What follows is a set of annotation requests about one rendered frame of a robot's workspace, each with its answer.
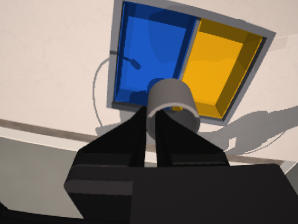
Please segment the grey metal bushing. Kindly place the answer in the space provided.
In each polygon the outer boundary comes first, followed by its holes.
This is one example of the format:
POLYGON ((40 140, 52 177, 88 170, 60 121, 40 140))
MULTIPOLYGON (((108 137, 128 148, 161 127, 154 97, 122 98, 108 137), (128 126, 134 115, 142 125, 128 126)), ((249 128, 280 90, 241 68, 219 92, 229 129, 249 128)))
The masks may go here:
POLYGON ((156 111, 171 106, 182 107, 183 109, 176 113, 167 114, 197 134, 200 128, 200 117, 189 86, 181 80, 168 78, 154 84, 149 91, 146 130, 150 137, 155 140, 156 111))

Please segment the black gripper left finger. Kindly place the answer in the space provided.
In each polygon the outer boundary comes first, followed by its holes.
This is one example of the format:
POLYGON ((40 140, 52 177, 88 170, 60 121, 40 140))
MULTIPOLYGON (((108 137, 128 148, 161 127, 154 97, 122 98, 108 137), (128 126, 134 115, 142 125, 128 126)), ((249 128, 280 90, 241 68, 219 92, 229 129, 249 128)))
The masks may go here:
POLYGON ((84 163, 144 167, 146 115, 147 107, 142 106, 129 120, 80 148, 72 166, 84 163))

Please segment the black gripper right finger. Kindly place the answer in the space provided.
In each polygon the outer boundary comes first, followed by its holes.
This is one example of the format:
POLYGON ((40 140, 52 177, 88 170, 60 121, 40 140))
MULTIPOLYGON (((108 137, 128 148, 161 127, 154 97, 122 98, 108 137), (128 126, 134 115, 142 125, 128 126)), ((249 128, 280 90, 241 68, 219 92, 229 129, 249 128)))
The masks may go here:
POLYGON ((163 109, 155 113, 155 143, 157 167, 230 166, 221 148, 170 118, 163 109))

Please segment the blue bin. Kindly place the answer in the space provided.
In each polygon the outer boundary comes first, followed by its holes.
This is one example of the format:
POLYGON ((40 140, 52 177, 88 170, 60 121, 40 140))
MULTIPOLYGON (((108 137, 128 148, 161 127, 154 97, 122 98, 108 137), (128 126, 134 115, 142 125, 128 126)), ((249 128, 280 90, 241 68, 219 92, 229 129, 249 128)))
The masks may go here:
POLYGON ((154 84, 179 79, 197 17, 132 3, 124 1, 114 101, 147 106, 154 84))

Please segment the yellow bin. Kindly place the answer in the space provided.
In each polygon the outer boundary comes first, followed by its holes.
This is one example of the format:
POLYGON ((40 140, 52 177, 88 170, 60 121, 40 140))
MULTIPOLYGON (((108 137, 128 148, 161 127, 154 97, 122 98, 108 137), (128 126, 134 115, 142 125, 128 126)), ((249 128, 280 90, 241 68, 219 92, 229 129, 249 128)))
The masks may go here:
POLYGON ((201 18, 183 74, 199 115, 223 117, 263 38, 227 26, 201 18))

